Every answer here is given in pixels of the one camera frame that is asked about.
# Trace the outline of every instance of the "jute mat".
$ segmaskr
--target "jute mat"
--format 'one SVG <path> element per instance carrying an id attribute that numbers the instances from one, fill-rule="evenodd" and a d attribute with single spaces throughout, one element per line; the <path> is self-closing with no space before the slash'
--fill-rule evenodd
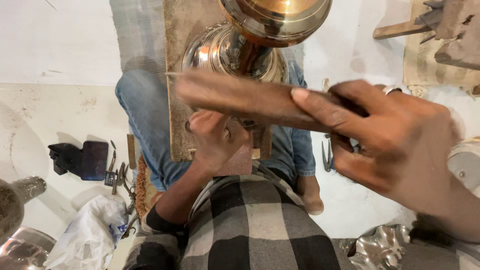
<path id="1" fill-rule="evenodd" d="M 140 155 L 138 159 L 137 186 L 135 187 L 135 208 L 140 218 L 143 218 L 150 211 L 162 194 L 150 182 L 150 174 L 151 172 L 145 163 L 143 155 Z"/>

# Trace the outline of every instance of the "smartphone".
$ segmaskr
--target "smartphone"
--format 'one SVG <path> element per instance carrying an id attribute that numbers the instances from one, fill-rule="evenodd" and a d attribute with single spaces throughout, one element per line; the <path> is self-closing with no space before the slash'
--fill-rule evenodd
<path id="1" fill-rule="evenodd" d="M 107 171 L 108 143 L 85 141 L 82 149 L 82 180 L 103 181 Z"/>

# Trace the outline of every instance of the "pliers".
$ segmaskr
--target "pliers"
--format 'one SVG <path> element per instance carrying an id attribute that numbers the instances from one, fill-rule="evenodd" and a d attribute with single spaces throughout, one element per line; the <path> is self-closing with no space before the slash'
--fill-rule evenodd
<path id="1" fill-rule="evenodd" d="M 330 138 L 328 138 L 328 157 L 325 156 L 324 142 L 322 141 L 322 157 L 324 162 L 324 168 L 326 172 L 330 172 L 333 167 L 333 154 L 332 147 L 330 146 Z"/>

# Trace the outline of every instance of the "hand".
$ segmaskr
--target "hand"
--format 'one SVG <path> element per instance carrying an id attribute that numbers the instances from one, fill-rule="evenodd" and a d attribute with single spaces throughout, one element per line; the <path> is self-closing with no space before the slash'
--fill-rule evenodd
<path id="1" fill-rule="evenodd" d="M 200 110 L 190 117 L 190 129 L 197 141 L 193 162 L 212 175 L 248 141 L 248 132 L 230 116 Z"/>
<path id="2" fill-rule="evenodd" d="M 449 110 L 399 91 L 386 96 L 365 81 L 330 89 L 363 107 L 361 117 L 306 89 L 294 89 L 293 100 L 330 126 L 335 169 L 342 175 L 417 212 L 443 215 L 454 190 L 462 189 L 447 168 L 456 143 Z M 361 145 L 353 153 L 348 138 Z"/>

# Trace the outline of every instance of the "polished metal surface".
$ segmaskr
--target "polished metal surface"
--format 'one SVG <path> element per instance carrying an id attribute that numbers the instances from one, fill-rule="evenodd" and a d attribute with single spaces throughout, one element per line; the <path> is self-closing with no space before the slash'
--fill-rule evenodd
<path id="1" fill-rule="evenodd" d="M 30 176 L 11 184 L 0 179 L 0 245 L 20 227 L 24 204 L 45 192 L 42 178 Z"/>
<path id="2" fill-rule="evenodd" d="M 359 270 L 399 270 L 409 233 L 400 224 L 373 228 L 357 239 L 355 255 L 349 259 Z"/>
<path id="3" fill-rule="evenodd" d="M 448 169 L 471 192 L 480 187 L 480 137 L 461 141 L 448 155 Z"/>
<path id="4" fill-rule="evenodd" d="M 400 91 L 402 92 L 402 89 L 398 86 L 385 86 L 385 88 L 383 88 L 382 90 L 386 96 L 388 96 L 388 94 L 390 94 L 391 92 L 393 91 Z"/>
<path id="5" fill-rule="evenodd" d="M 245 46 L 256 51 L 250 53 Z M 279 49 L 255 46 L 236 33 L 228 22 L 221 22 L 200 33 L 189 45 L 182 68 L 197 67 L 212 72 L 246 75 L 253 80 L 287 83 L 288 70 Z"/>
<path id="6" fill-rule="evenodd" d="M 49 235 L 21 227 L 0 246 L 2 270 L 43 270 L 43 263 L 57 241 Z"/>
<path id="7" fill-rule="evenodd" d="M 322 141 L 322 157 L 323 157 L 325 171 L 330 172 L 332 169 L 334 169 L 332 146 L 330 145 L 330 138 L 328 138 L 328 156 L 325 156 L 324 142 Z"/>
<path id="8" fill-rule="evenodd" d="M 266 47 L 301 43 L 330 12 L 332 0 L 219 0 L 224 15 L 250 42 Z"/>

